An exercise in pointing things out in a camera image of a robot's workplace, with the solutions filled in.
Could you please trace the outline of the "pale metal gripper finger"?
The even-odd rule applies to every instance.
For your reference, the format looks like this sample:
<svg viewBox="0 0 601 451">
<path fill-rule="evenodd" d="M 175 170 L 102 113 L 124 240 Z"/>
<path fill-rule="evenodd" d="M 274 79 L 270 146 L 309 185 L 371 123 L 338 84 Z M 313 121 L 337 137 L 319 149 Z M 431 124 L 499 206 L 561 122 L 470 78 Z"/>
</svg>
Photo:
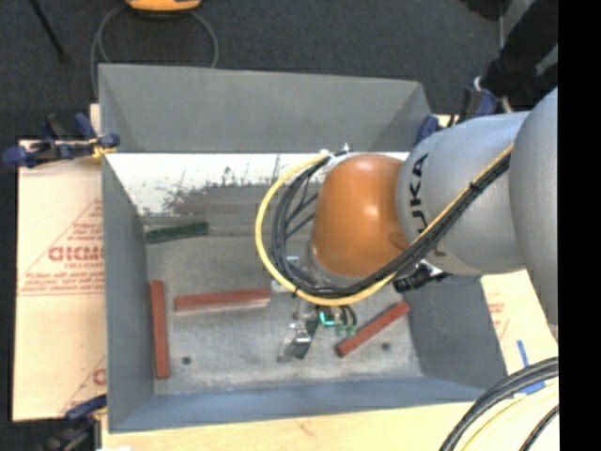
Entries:
<svg viewBox="0 0 601 451">
<path fill-rule="evenodd" d="M 285 332 L 284 340 L 279 348 L 276 361 L 278 363 L 289 363 L 297 357 L 299 331 L 296 323 L 289 323 Z"/>
<path fill-rule="evenodd" d="M 297 334 L 291 342 L 291 355 L 299 360 L 302 360 L 309 351 L 313 337 L 310 334 Z"/>
</svg>

